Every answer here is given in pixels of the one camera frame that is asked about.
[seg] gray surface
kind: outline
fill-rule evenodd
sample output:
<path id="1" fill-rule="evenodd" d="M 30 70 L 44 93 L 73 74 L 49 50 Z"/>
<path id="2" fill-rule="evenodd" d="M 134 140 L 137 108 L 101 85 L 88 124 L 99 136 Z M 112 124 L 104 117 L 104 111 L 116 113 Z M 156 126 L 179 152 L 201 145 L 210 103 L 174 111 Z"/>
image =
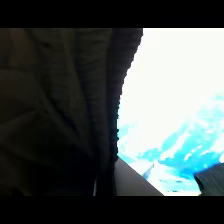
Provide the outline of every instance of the gray surface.
<path id="1" fill-rule="evenodd" d="M 122 159 L 115 165 L 117 196 L 163 196 Z"/>

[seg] dark fabric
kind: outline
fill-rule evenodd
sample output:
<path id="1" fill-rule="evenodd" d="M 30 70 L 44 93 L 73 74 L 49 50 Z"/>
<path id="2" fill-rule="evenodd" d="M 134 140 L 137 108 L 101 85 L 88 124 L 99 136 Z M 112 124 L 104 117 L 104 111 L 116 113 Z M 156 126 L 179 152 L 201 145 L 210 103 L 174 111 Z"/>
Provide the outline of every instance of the dark fabric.
<path id="1" fill-rule="evenodd" d="M 201 196 L 224 196 L 224 164 L 217 164 L 194 175 Z"/>
<path id="2" fill-rule="evenodd" d="M 1 195 L 92 195 L 96 178 L 113 194 L 119 97 L 141 36 L 0 29 Z"/>

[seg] blue water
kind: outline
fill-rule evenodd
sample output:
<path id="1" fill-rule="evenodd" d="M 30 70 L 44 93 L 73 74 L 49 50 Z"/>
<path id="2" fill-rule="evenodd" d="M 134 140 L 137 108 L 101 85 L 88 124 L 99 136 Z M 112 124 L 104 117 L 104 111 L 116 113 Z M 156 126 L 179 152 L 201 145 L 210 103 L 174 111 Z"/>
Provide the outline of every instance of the blue water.
<path id="1" fill-rule="evenodd" d="M 119 139 L 127 137 L 130 130 L 135 128 L 136 124 L 120 127 Z M 174 184 L 163 179 L 161 181 L 166 182 L 164 187 L 167 191 L 195 190 L 197 186 L 194 174 L 220 163 L 224 152 L 223 134 L 224 95 L 219 94 L 208 99 L 191 119 L 186 119 L 178 130 L 170 133 L 160 147 L 149 146 L 144 152 L 140 150 L 133 156 L 124 141 L 119 145 L 119 156 L 128 164 L 143 160 L 153 163 L 156 160 L 161 166 L 167 167 L 167 172 L 169 170 L 173 176 L 194 182 L 192 185 L 184 184 L 183 181 L 181 184 L 180 181 Z"/>

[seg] sky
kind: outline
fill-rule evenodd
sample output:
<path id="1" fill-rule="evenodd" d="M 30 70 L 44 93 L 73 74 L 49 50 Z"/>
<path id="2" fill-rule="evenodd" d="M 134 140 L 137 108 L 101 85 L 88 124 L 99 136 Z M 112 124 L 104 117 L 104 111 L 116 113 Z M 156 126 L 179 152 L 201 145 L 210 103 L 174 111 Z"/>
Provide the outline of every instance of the sky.
<path id="1" fill-rule="evenodd" d="M 158 147 L 224 89 L 223 77 L 224 29 L 144 29 L 119 110 L 118 128 L 138 124 L 129 150 Z"/>

